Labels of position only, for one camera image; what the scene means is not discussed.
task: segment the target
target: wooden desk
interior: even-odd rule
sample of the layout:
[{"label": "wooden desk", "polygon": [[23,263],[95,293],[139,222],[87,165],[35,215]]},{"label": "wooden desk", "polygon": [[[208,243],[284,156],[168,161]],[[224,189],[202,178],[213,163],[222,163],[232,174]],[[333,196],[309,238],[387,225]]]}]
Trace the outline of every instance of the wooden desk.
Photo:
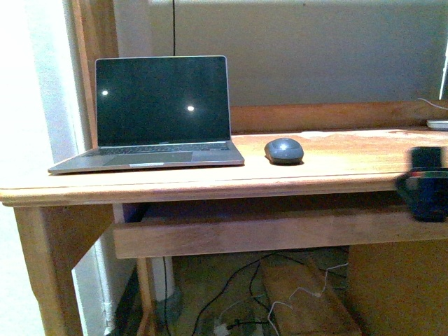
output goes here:
[{"label": "wooden desk", "polygon": [[[194,235],[184,240],[182,251],[173,251],[174,241],[167,237],[176,236],[178,230],[191,232],[191,228],[208,230],[207,237],[214,242],[221,239],[226,246],[234,243],[232,251],[448,238],[448,225],[416,223],[398,200],[379,200],[378,204],[359,207],[350,197],[340,196],[372,196],[370,193],[393,190],[394,178],[408,169],[408,150],[413,146],[446,146],[447,133],[390,129],[289,134],[305,151],[304,164],[298,167],[276,167],[264,158],[264,145],[278,136],[235,136],[234,142],[246,159],[243,167],[71,176],[41,172],[21,181],[3,182],[0,200],[15,208],[31,287],[46,334],[82,335],[71,269],[110,224],[123,223],[121,204],[188,200],[223,200],[231,204],[225,200],[254,197],[266,197],[264,200],[275,203],[278,197],[285,196],[339,195],[329,197],[331,202],[326,208],[307,203],[312,197],[325,202],[325,197],[318,196],[302,198],[304,204],[298,208],[280,206],[281,213],[286,214],[280,218],[275,212],[264,216],[256,211],[206,225],[154,222],[146,234],[154,237],[161,228],[162,238],[153,241],[154,251],[143,250],[140,258],[220,251],[219,247],[211,250],[213,244],[194,251]],[[230,234],[238,234],[233,228],[242,230],[245,223],[251,224],[252,232],[264,227],[264,239],[260,236],[249,245],[229,240]],[[127,234],[135,225],[119,225],[118,229]],[[121,247],[117,246],[119,254],[124,251]]]}]

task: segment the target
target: trackpad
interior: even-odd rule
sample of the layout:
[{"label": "trackpad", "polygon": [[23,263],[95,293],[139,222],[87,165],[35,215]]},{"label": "trackpad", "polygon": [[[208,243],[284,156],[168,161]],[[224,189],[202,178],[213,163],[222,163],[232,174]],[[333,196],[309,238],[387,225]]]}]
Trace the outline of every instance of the trackpad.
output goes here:
[{"label": "trackpad", "polygon": [[192,152],[119,155],[108,161],[105,166],[142,165],[145,163],[157,164],[165,162],[190,162],[192,156]]}]

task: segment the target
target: computer mouse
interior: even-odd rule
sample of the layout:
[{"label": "computer mouse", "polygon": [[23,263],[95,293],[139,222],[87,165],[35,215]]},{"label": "computer mouse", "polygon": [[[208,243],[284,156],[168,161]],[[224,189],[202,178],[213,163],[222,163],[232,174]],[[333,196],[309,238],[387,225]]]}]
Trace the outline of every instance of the computer mouse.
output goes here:
[{"label": "computer mouse", "polygon": [[304,155],[300,143],[291,138],[279,138],[268,142],[265,153],[273,165],[299,165]]}]

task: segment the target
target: silver laptop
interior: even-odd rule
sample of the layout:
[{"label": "silver laptop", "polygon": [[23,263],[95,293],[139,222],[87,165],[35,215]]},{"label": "silver laptop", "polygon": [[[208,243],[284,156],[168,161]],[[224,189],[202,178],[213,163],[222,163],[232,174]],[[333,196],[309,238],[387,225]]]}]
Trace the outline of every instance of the silver laptop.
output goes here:
[{"label": "silver laptop", "polygon": [[99,147],[51,174],[244,164],[224,56],[98,59],[96,79]]}]

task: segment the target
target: laptop screen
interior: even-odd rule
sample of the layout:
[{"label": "laptop screen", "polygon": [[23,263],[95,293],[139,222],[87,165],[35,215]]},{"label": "laptop screen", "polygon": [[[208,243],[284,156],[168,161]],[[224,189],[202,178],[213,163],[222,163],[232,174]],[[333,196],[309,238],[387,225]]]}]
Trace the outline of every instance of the laptop screen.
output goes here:
[{"label": "laptop screen", "polygon": [[230,139],[224,56],[98,59],[100,146]]}]

